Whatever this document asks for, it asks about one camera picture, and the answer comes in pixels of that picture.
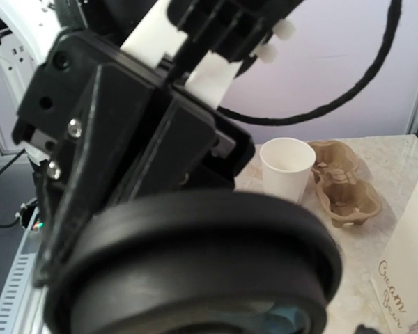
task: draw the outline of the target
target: black cable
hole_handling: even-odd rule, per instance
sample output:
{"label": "black cable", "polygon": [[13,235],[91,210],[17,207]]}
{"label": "black cable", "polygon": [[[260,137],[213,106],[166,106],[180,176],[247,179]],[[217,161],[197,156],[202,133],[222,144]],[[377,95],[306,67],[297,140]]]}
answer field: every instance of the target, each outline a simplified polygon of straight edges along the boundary
{"label": "black cable", "polygon": [[[9,161],[1,170],[0,170],[0,175],[2,175],[8,168],[11,167],[11,165],[13,163],[15,163],[17,161],[17,159],[19,159],[26,151],[22,150],[20,151],[15,157],[12,158],[11,161]],[[15,221],[13,221],[11,224],[8,225],[1,225],[0,224],[0,229],[6,229],[6,228],[13,228],[14,226],[16,226],[19,223],[19,219],[15,219]]]}
{"label": "black cable", "polygon": [[398,29],[399,21],[401,18],[401,9],[402,9],[403,0],[392,0],[389,7],[389,12],[387,14],[387,25],[384,33],[384,38],[382,40],[381,48],[374,60],[373,64],[368,68],[365,75],[360,79],[353,88],[351,88],[347,93],[340,96],[338,99],[333,102],[320,106],[317,109],[313,110],[310,113],[304,113],[301,115],[291,116],[288,118],[259,118],[242,115],[236,113],[227,108],[219,107],[218,111],[225,115],[228,118],[233,120],[238,120],[243,123],[253,124],[253,125],[265,125],[265,126],[283,126],[283,125],[294,125],[331,113],[332,111],[343,106],[345,103],[354,99],[360,92],[367,87],[367,85],[375,79],[376,75],[379,73],[382,65],[384,65],[385,59],[387,58],[390,50],[392,49],[393,41],[395,39],[396,31]]}

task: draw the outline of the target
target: cup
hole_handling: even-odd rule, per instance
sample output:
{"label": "cup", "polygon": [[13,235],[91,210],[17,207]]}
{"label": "cup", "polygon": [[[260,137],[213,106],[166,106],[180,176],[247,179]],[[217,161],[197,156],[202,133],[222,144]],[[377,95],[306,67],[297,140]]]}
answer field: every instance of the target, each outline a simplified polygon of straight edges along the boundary
{"label": "cup", "polygon": [[316,162],[313,148],[294,138],[277,138],[262,146],[260,158],[265,193],[299,204]]}

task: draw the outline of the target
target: cardboard cup holder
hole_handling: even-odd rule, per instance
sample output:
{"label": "cardboard cup holder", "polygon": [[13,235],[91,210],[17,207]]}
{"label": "cardboard cup holder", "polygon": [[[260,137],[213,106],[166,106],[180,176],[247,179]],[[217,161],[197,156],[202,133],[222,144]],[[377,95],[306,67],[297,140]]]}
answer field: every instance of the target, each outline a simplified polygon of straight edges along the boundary
{"label": "cardboard cup holder", "polygon": [[316,152],[313,167],[316,193],[336,228],[347,223],[363,225],[382,209],[378,192],[355,174],[359,158],[340,141],[309,143]]}

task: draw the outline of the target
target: robotic arm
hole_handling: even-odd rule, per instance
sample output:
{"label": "robotic arm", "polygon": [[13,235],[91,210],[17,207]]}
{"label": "robotic arm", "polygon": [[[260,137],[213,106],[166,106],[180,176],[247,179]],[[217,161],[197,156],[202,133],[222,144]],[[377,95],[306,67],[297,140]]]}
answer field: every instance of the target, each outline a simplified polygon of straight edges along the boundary
{"label": "robotic arm", "polygon": [[137,2],[57,1],[66,27],[18,111],[14,141],[49,156],[50,330],[322,333],[336,244],[301,207],[232,192],[254,145],[215,110],[302,0],[158,0],[141,21]]}

